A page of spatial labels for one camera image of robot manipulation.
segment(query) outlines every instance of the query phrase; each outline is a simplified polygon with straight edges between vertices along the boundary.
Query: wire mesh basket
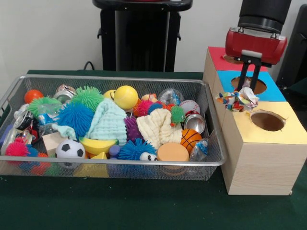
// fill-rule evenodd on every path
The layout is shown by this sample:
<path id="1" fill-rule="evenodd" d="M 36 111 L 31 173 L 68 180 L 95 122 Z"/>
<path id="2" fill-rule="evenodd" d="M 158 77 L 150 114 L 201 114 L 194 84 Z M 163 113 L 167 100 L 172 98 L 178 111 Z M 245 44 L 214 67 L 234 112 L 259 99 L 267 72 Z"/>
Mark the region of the wire mesh basket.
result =
<path id="1" fill-rule="evenodd" d="M 158 95 L 166 88 L 179 90 L 185 100 L 194 100 L 198 103 L 201 115 L 206 120 L 203 137 L 208 138 L 210 143 L 207 161 L 124 161 L 0 156 L 0 175 L 208 180 L 216 167 L 225 161 L 226 148 L 210 89 L 200 80 L 23 76 L 15 80 L 0 101 L 3 113 L 1 120 L 4 121 L 0 127 L 0 136 L 4 134 L 9 124 L 15 122 L 14 111 L 24 104 L 24 94 L 28 90 L 37 89 L 44 95 L 52 97 L 55 89 L 61 84 L 74 88 L 85 85 L 95 86 L 101 92 L 117 89 L 122 85 L 130 85 L 137 90 L 139 95 L 150 92 Z M 34 148 L 39 152 L 46 152 L 42 140 L 37 142 Z"/>

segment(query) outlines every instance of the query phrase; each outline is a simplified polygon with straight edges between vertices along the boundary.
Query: red box top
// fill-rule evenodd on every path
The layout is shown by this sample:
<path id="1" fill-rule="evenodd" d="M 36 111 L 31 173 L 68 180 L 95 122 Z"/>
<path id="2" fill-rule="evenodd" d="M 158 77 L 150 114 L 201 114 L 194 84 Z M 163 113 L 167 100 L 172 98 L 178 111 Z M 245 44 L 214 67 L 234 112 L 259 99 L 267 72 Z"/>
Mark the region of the red box top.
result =
<path id="1" fill-rule="evenodd" d="M 242 64 L 233 64 L 224 59 L 224 55 L 226 55 L 225 48 L 223 47 L 208 47 L 212 61 L 215 66 L 215 70 L 237 70 L 241 71 L 243 65 Z M 248 67 L 248 71 L 254 71 L 255 66 L 250 65 Z M 267 71 L 267 68 L 262 66 L 260 71 Z"/>

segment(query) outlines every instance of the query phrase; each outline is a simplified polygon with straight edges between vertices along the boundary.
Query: white wall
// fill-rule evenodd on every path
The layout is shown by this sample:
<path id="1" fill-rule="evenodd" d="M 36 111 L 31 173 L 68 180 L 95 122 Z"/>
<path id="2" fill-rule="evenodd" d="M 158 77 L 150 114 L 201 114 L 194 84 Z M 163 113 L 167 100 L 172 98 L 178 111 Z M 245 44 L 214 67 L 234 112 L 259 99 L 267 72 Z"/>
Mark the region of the white wall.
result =
<path id="1" fill-rule="evenodd" d="M 181 13 L 175 71 L 203 71 L 207 46 L 224 46 L 242 0 L 194 0 Z M 290 37 L 300 5 L 292 0 L 283 34 Z M 0 0 L 0 95 L 29 69 L 102 69 L 100 10 L 91 0 Z M 276 77 L 278 66 L 273 69 Z"/>

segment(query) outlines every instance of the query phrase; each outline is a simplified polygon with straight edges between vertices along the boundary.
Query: light blue washcloth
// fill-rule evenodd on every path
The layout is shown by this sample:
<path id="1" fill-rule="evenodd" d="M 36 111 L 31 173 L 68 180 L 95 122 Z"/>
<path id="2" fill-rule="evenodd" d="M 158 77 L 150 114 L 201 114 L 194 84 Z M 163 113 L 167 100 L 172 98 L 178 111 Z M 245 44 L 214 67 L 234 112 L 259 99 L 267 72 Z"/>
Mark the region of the light blue washcloth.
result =
<path id="1" fill-rule="evenodd" d="M 127 142 L 127 132 L 124 110 L 119 108 L 111 99 L 105 98 L 97 107 L 90 130 L 86 137 L 96 140 L 118 139 L 119 145 Z"/>
<path id="2" fill-rule="evenodd" d="M 52 124 L 52 128 L 57 130 L 63 138 L 77 140 L 75 130 L 72 127 Z"/>

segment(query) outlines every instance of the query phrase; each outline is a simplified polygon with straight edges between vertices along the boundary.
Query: yellow box top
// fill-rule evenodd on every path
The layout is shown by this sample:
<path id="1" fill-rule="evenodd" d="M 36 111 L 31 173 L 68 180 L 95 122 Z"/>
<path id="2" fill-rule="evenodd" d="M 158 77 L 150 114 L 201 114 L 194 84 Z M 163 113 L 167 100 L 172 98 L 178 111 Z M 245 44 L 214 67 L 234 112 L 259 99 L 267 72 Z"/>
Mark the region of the yellow box top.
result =
<path id="1" fill-rule="evenodd" d="M 245 143 L 307 144 L 307 132 L 288 102 L 259 102 L 251 113 L 233 115 Z"/>

